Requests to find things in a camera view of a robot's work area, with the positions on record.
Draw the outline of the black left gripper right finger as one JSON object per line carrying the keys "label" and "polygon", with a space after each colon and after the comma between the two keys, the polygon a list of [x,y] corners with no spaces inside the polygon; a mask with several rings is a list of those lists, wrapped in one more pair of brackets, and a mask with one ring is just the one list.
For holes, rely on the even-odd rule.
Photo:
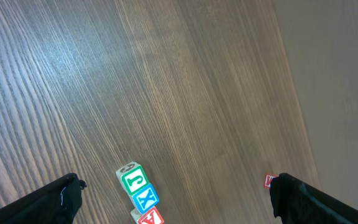
{"label": "black left gripper right finger", "polygon": [[283,224],[358,224],[358,210],[290,174],[274,177],[269,194]]}

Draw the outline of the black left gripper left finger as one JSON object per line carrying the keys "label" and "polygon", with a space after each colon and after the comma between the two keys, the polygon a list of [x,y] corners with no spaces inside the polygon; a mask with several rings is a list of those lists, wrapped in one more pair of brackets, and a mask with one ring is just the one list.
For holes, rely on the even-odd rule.
{"label": "black left gripper left finger", "polygon": [[72,224],[82,206],[86,182],[75,173],[0,208],[0,223]]}

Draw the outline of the green J letter block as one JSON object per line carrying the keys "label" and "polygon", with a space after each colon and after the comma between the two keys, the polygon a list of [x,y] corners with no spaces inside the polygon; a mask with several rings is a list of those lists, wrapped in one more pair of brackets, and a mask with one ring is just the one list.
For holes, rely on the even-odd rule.
{"label": "green J letter block", "polygon": [[137,162],[130,162],[116,171],[123,189],[132,196],[149,184],[143,167]]}

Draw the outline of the blue X letter block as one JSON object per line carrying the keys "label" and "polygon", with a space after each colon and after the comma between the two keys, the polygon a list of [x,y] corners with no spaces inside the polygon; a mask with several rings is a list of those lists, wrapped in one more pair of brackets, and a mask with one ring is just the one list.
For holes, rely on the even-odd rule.
{"label": "blue X letter block", "polygon": [[141,214],[145,214],[152,207],[159,203],[160,199],[157,195],[152,184],[148,184],[145,187],[141,188],[136,194],[132,197],[132,202]]}

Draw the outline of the red A letter block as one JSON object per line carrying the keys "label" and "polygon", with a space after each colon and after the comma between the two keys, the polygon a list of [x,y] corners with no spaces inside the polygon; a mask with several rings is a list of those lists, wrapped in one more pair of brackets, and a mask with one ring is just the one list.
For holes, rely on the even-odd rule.
{"label": "red A letter block", "polygon": [[141,214],[136,208],[134,208],[131,211],[131,216],[136,224],[164,224],[164,219],[156,207],[152,207],[144,214]]}

